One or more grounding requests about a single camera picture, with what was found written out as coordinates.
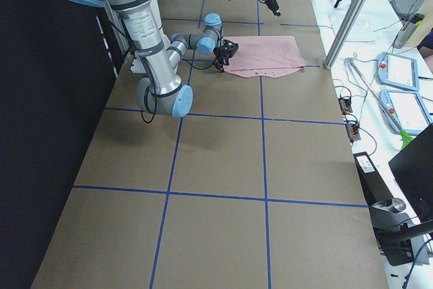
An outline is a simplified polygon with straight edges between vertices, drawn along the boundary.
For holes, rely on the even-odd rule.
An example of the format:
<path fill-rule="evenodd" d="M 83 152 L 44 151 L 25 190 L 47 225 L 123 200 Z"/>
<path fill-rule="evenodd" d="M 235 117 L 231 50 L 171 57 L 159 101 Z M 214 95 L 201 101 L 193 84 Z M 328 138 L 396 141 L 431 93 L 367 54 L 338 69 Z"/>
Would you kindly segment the grey water bottle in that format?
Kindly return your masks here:
<path fill-rule="evenodd" d="M 421 13 L 414 13 L 410 15 L 410 17 L 405 21 L 403 27 L 401 28 L 401 30 L 398 32 L 396 36 L 396 41 L 394 43 L 395 48 L 401 49 L 404 47 L 409 37 L 422 23 L 424 17 L 425 16 Z"/>

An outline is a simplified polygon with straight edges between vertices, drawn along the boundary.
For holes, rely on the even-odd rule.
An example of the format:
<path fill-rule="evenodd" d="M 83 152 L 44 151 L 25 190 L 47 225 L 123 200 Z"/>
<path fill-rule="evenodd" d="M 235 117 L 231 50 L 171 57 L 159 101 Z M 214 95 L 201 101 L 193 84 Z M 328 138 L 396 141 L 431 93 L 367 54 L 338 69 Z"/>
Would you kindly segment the lower orange terminal board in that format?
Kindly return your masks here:
<path fill-rule="evenodd" d="M 361 139 L 361 136 L 359 135 L 359 123 L 356 121 L 348 120 L 345 123 L 346 132 L 348 135 L 348 139 L 351 143 L 354 143 L 356 141 L 359 141 Z"/>

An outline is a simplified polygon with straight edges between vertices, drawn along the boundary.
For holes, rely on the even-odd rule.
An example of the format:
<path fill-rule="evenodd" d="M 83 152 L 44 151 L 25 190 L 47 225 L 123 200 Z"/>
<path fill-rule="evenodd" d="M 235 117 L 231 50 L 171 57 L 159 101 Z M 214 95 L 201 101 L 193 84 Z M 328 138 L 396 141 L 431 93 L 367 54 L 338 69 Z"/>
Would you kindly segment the lower teach pendant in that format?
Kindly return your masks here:
<path fill-rule="evenodd" d="M 383 89 L 380 99 L 399 122 L 401 129 L 411 136 L 419 135 L 432 124 L 432 117 L 416 91 Z"/>

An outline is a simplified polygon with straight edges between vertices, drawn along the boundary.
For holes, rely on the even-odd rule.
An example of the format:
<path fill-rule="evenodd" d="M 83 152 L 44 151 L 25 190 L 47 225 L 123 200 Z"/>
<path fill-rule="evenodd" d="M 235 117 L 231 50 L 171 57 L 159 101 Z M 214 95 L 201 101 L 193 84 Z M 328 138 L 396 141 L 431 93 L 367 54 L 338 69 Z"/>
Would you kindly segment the upper teach pendant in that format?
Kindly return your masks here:
<path fill-rule="evenodd" d="M 378 83 L 405 91 L 419 90 L 417 61 L 407 56 L 382 52 L 378 56 Z"/>

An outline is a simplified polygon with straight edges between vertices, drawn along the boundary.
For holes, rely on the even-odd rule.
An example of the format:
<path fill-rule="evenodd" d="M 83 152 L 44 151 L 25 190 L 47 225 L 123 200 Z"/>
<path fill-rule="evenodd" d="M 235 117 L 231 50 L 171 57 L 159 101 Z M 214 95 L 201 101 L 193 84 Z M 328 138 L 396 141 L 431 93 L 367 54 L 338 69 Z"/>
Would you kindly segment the pink Snoopy t-shirt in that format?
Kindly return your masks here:
<path fill-rule="evenodd" d="M 307 65 L 293 36 L 230 37 L 239 45 L 224 71 L 244 78 L 287 76 Z"/>

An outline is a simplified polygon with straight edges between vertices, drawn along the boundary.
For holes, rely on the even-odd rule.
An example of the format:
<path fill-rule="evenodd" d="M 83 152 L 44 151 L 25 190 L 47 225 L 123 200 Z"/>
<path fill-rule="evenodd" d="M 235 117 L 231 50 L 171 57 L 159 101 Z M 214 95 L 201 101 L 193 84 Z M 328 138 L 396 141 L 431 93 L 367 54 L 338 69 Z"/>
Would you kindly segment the black box with label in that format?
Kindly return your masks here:
<path fill-rule="evenodd" d="M 367 152 L 353 154 L 366 203 L 373 206 L 394 198 Z"/>

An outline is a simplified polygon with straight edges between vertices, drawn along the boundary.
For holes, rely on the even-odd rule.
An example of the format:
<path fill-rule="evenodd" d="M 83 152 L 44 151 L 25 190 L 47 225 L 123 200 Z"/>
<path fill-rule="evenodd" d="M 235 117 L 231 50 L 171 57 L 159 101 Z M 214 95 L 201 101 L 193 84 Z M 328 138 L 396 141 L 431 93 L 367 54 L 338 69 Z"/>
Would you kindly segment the upper orange terminal board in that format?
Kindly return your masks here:
<path fill-rule="evenodd" d="M 343 115 L 352 113 L 351 97 L 339 97 L 338 103 Z"/>

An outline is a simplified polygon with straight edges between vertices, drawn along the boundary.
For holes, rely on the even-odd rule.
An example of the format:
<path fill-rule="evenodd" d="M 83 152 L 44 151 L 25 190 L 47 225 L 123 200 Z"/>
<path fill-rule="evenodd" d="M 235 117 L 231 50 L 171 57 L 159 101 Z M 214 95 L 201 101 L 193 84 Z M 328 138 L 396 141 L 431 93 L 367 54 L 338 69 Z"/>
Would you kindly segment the clear plastic bag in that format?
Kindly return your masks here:
<path fill-rule="evenodd" d="M 344 14 L 330 13 L 328 14 L 331 27 L 336 35 L 342 25 Z M 379 39 L 377 32 L 371 21 L 364 14 L 359 14 L 353 24 L 346 41 L 348 42 L 374 42 Z"/>

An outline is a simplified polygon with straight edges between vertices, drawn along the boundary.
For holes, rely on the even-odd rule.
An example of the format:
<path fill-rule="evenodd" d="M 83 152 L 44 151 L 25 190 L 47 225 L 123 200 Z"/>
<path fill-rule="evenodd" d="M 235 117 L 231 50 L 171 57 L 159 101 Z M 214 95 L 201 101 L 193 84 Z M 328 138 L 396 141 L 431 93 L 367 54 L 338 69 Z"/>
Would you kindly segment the black monitor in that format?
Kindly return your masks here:
<path fill-rule="evenodd" d="M 421 221 L 432 219 L 432 126 L 428 126 L 388 163 L 394 178 Z"/>

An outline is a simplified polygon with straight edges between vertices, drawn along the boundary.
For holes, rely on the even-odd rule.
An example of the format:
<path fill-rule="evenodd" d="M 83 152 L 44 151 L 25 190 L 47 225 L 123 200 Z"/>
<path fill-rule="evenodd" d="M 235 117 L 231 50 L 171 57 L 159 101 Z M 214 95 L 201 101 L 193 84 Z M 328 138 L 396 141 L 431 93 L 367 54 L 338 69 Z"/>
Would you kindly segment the black clamp with metal cylinder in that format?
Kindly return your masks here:
<path fill-rule="evenodd" d="M 429 265 L 424 236 L 432 233 L 432 221 L 414 224 L 405 212 L 406 207 L 400 198 L 379 201 L 369 207 L 376 240 L 394 267 L 408 263 Z"/>

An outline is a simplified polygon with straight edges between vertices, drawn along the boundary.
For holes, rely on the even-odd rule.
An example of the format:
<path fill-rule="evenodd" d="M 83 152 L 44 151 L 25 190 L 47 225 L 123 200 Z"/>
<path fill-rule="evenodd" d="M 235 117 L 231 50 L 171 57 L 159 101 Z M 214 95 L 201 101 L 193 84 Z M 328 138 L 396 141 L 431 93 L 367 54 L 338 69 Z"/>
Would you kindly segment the teach pendant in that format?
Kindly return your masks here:
<path fill-rule="evenodd" d="M 407 56 L 382 52 L 378 56 L 378 83 L 405 91 L 419 90 L 417 61 Z"/>
<path fill-rule="evenodd" d="M 432 124 L 432 117 L 416 91 L 383 89 L 380 99 L 399 122 L 401 129 L 411 136 L 419 135 Z"/>

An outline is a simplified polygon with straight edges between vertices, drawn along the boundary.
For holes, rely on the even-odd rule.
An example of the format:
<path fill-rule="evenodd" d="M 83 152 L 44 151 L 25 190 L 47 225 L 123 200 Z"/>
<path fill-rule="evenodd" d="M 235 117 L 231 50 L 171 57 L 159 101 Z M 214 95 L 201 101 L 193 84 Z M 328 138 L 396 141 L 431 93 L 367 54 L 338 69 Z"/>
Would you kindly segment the aluminium frame post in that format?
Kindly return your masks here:
<path fill-rule="evenodd" d="M 324 68 L 330 70 L 344 45 L 351 28 L 353 27 L 357 16 L 359 15 L 363 4 L 366 0 L 352 0 L 346 15 L 343 18 L 342 24 L 336 34 L 328 54 L 324 61 Z"/>

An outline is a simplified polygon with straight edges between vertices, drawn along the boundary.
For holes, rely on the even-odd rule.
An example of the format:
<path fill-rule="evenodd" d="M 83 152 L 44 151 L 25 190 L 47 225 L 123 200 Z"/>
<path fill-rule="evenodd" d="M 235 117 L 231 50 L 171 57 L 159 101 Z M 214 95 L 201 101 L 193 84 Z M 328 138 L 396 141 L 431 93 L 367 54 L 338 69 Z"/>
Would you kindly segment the orange terminal board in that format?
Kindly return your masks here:
<path fill-rule="evenodd" d="M 351 97 L 339 97 L 338 103 L 343 115 L 352 113 Z"/>
<path fill-rule="evenodd" d="M 356 141 L 359 141 L 361 139 L 361 136 L 359 135 L 359 123 L 356 121 L 348 120 L 345 123 L 346 132 L 348 135 L 348 139 L 351 143 L 354 143 Z"/>

